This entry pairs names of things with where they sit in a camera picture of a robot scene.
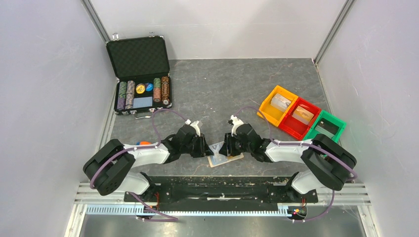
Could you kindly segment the beige leather card holder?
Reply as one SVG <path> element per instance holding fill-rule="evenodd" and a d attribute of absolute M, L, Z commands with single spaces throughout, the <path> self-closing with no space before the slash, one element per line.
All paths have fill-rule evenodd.
<path fill-rule="evenodd" d="M 218 142 L 212 145 L 209 145 L 210 150 L 213 152 L 213 155 L 208 156 L 208 161 L 209 161 L 209 166 L 211 168 L 216 167 L 216 166 L 220 166 L 235 160 L 239 160 L 242 159 L 244 157 L 243 153 L 241 153 L 238 156 L 224 156 L 222 154 L 219 153 L 222 145 L 224 144 L 224 142 Z"/>

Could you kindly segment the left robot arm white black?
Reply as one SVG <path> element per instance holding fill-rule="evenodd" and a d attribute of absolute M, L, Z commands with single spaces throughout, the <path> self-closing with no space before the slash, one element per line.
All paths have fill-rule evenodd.
<path fill-rule="evenodd" d="M 150 201 L 155 196 L 151 180 L 144 173 L 133 174 L 131 170 L 143 165 L 171 163 L 183 154 L 192 158 L 213 155 L 196 121 L 154 144 L 127 145 L 112 139 L 84 164 L 83 172 L 90 180 L 91 189 L 102 196 L 123 191 Z"/>

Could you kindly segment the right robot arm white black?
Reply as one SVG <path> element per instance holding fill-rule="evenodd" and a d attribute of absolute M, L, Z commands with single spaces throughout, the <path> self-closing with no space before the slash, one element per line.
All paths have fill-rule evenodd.
<path fill-rule="evenodd" d="M 285 188 L 286 197 L 291 201 L 299 201 L 320 187 L 340 191 L 348 180 L 357 177 L 356 158 L 324 134 L 303 141 L 279 141 L 262 138 L 245 123 L 237 126 L 233 133 L 225 134 L 219 153 L 224 156 L 249 153 L 259 162 L 304 164 L 307 170 L 294 174 Z"/>

